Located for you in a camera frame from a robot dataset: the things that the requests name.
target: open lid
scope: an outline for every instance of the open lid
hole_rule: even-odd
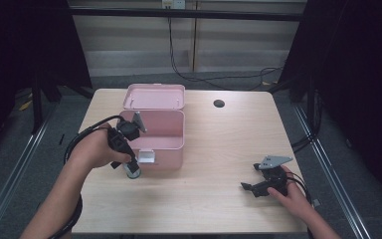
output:
[[[182,85],[132,84],[123,101],[126,110],[181,110],[185,87]]]

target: wall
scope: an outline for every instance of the wall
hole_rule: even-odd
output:
[[[71,0],[72,6],[161,8],[161,1]],[[186,1],[186,9],[302,13],[305,1]],[[75,16],[95,76],[171,73],[166,18]],[[282,66],[298,23],[172,19],[180,72],[259,71]]]

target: tabletop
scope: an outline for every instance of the tabletop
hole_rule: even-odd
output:
[[[95,92],[80,130],[123,111],[124,89]],[[225,103],[214,106],[216,100]],[[271,94],[185,92],[183,165],[143,170],[128,179],[109,165],[83,187],[83,214],[74,233],[292,233],[306,226],[276,200],[254,197],[241,182],[263,181],[253,164],[267,155],[294,158]],[[286,163],[301,175],[297,161]]]

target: pink box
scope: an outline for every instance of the pink box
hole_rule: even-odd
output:
[[[181,85],[133,84],[120,115],[132,119],[140,112],[146,133],[129,143],[141,169],[178,169],[182,166],[185,88]]]

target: person's left hand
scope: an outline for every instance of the person's left hand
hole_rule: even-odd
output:
[[[131,157],[126,153],[111,149],[107,143],[107,128],[111,127],[108,122],[100,125],[98,130],[92,132],[81,140],[73,152],[69,161],[76,165],[82,165],[87,170],[102,167],[112,161],[129,162]]]

